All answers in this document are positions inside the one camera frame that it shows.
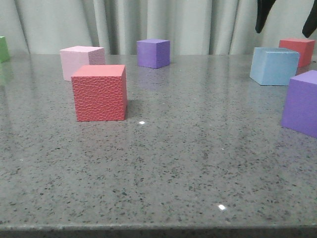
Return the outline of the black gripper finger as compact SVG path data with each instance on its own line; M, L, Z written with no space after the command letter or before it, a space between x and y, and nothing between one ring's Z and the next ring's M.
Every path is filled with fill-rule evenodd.
M313 3L312 9L303 26L302 34L309 38L317 28L317 1Z
M255 31L261 33L266 23L268 14L274 5L275 0L257 0L257 20Z

